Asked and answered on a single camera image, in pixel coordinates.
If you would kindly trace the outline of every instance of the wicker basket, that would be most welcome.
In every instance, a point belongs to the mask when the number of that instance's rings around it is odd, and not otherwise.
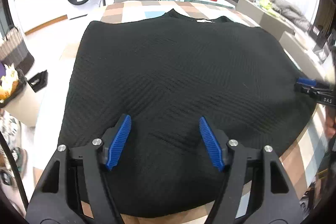
[[[26,74],[34,63],[34,57],[28,51],[20,31],[12,26],[6,36],[0,39],[0,61],[3,64],[14,64],[15,68]]]

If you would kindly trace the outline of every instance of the person's hand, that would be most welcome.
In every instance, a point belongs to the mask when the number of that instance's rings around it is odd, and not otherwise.
[[[334,129],[334,125],[336,123],[336,117],[335,117],[335,109],[330,109],[329,107],[325,107],[325,136],[328,139],[331,139],[335,133],[336,129]]]

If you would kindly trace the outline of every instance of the pile of clothes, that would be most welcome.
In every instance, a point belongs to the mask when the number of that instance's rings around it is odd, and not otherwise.
[[[307,32],[311,23],[305,18],[301,10],[285,0],[275,0],[272,9],[289,19],[304,32]]]

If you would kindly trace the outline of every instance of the ribbed knit texture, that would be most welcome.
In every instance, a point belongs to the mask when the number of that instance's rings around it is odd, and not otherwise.
[[[91,22],[58,141],[85,145],[129,114],[119,163],[106,172],[120,213],[188,210],[215,200],[223,178],[205,148],[200,117],[246,147],[271,145],[281,155],[315,108],[294,92],[299,76],[272,35],[225,17],[196,22],[172,10],[138,22]]]

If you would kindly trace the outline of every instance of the clothing label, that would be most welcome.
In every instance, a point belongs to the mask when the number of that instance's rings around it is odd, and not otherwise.
[[[199,19],[199,20],[196,20],[197,22],[211,22],[212,23],[212,21],[209,21],[209,20],[206,20],[206,19]]]

